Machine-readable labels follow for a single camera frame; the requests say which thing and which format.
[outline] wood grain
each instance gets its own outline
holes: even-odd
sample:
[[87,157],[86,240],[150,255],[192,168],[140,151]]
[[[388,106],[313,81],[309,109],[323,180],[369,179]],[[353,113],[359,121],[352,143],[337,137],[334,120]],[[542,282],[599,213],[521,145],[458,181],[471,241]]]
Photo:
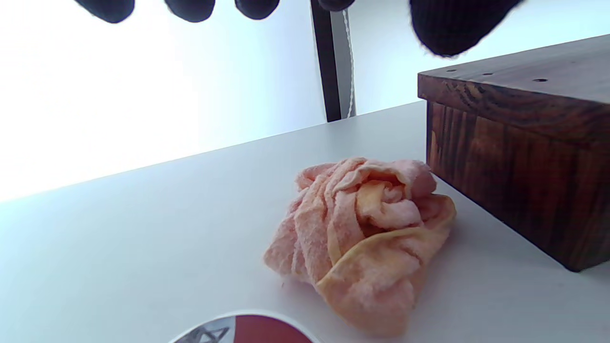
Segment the wood grain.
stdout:
[[573,271],[610,259],[610,164],[593,151],[428,103],[433,172]]
[[426,71],[423,99],[610,154],[610,35]]

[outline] white surface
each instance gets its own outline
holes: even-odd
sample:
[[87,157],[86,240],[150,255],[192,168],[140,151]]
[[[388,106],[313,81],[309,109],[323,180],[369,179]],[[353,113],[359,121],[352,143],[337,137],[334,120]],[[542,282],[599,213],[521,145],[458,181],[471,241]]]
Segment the white surface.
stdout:
[[0,201],[326,122],[309,1],[188,23],[0,1]]
[[350,7],[358,114],[417,101],[420,71],[610,34],[608,13],[608,0],[526,0],[480,44],[442,59],[417,40],[407,0],[358,0]]
[[[240,309],[370,342],[262,255],[304,167],[425,157],[410,104],[0,204],[0,342],[166,343]],[[443,183],[458,216],[406,338],[607,343],[610,264],[571,273]]]
[[[180,340],[184,336],[191,333],[191,331],[193,331],[197,328],[201,328],[201,327],[203,327],[206,331],[222,330],[224,328],[228,329],[228,331],[219,340],[219,342],[210,342],[210,343],[235,343],[235,326],[236,326],[235,321],[236,321],[235,316],[222,316],[222,317],[216,318],[214,320],[210,320],[209,322],[203,323],[201,325],[197,325],[197,326],[190,328],[187,331],[181,333],[178,337],[171,340],[170,343],[176,343],[178,340]],[[193,338],[191,338],[190,341],[184,342],[184,343],[202,343],[202,342],[195,342]]]

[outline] white table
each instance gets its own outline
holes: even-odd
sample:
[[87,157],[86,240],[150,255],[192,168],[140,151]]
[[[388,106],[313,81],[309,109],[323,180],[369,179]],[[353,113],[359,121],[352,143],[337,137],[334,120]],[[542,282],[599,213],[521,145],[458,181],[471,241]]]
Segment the white table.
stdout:
[[[425,105],[316,126],[0,204],[0,342],[166,343],[224,312],[370,342],[262,263],[304,167],[425,159]],[[610,342],[610,264],[571,273],[440,182],[458,211],[411,343]]]

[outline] crumpled towel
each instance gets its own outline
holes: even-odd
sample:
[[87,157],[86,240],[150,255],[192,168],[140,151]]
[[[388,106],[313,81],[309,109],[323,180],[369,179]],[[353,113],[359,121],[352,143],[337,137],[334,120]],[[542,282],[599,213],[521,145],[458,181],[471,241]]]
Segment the crumpled towel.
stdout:
[[399,336],[449,235],[451,198],[419,161],[352,158],[303,170],[264,261],[310,283],[348,324]]

